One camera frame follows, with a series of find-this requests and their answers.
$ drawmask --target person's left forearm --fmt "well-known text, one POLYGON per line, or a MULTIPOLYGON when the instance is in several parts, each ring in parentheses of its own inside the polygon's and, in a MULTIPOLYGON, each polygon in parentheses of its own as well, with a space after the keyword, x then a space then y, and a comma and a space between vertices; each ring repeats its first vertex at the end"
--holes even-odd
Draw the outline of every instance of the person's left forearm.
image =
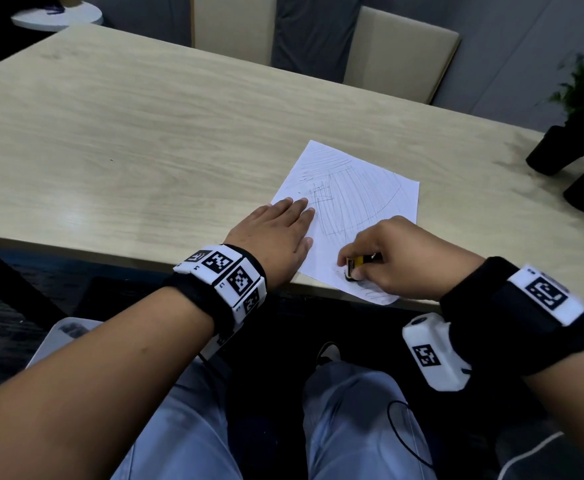
POLYGON ((112 475, 213 331, 210 316, 162 288, 4 383, 0 478, 112 475))

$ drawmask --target table leg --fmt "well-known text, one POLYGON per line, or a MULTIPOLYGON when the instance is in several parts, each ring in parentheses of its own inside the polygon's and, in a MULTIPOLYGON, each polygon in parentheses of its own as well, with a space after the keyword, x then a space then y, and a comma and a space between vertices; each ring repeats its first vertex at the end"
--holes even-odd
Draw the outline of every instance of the table leg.
POLYGON ((44 330, 49 330, 52 325, 67 316, 1 258, 0 300, 44 330))

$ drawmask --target sheet of paper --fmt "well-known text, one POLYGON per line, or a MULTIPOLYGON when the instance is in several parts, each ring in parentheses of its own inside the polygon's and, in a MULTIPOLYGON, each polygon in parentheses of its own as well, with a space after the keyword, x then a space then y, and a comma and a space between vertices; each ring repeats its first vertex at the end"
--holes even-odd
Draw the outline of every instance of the sheet of paper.
POLYGON ((418 182, 310 141, 272 203, 285 197, 306 197, 308 207, 316 209, 307 233, 314 245, 301 273, 378 305, 398 298, 370 282, 347 281, 336 257, 358 232, 380 220, 403 216, 416 222, 418 182))

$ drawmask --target round white table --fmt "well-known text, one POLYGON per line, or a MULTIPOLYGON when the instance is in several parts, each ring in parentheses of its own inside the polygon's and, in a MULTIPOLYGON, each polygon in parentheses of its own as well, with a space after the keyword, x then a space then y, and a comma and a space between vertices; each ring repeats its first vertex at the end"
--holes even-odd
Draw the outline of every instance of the round white table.
POLYGON ((83 2, 78 6, 65 8, 63 13, 41 8, 23 10, 12 15, 12 23, 24 29, 40 32, 58 32, 70 25, 78 25, 80 23, 101 25, 103 23, 103 13, 91 3, 83 2))

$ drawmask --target sneaker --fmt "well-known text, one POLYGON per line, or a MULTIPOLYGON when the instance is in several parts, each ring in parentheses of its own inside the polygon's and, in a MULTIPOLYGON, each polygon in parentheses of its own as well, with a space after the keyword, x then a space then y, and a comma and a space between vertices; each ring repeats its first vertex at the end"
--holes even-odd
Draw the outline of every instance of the sneaker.
POLYGON ((334 342, 326 342, 316 356, 316 368, 318 369, 322 365, 340 360, 341 352, 339 351, 339 346, 334 342))

